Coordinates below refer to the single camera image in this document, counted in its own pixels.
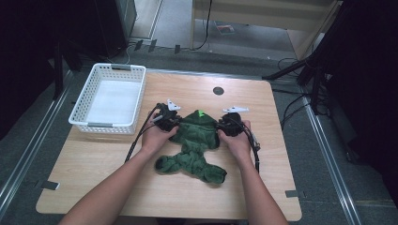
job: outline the green plush toy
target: green plush toy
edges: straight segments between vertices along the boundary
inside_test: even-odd
[[[183,118],[179,129],[170,141],[181,143],[181,152],[175,156],[158,158],[155,169],[162,173],[173,173],[183,169],[206,183],[221,184],[226,171],[206,162],[204,153],[207,149],[219,147],[220,140],[215,128],[216,120],[202,111]]]

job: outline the forearm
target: forearm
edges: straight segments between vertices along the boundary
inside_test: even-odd
[[[112,224],[150,158],[150,153],[139,151],[78,201],[60,224]]]
[[[249,157],[238,161],[250,224],[287,224]]]

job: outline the human hand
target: human hand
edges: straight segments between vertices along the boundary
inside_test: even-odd
[[[173,127],[173,129],[169,132],[161,130],[152,122],[154,117],[155,112],[150,115],[150,118],[145,125],[146,131],[143,134],[141,147],[141,151],[149,151],[151,154],[155,154],[160,151],[164,144],[167,142],[167,140],[174,136],[176,134],[176,131],[178,130],[178,126]]]
[[[249,120],[242,120],[243,124],[250,129],[251,124]],[[250,159],[251,146],[249,143],[248,136],[245,132],[241,132],[236,137],[226,136],[225,133],[219,129],[219,137],[228,145],[228,149],[231,151],[232,155],[237,159]]]

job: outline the white basket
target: white basket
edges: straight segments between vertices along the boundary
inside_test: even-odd
[[[132,134],[145,90],[145,67],[96,64],[69,117],[82,132]]]

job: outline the human arm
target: human arm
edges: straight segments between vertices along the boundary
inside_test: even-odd
[[[243,123],[250,128],[249,121],[243,121]],[[240,169],[249,223],[253,225],[287,224],[281,208],[270,195],[253,165],[251,146],[246,134],[242,132],[236,137],[229,137],[220,129],[218,133],[220,139],[228,145]]]
[[[148,122],[146,127],[150,126],[153,124]],[[112,224],[123,209],[144,166],[176,134],[176,130],[177,127],[170,132],[161,131],[156,126],[149,128],[143,134],[141,150],[82,197],[59,224]]]

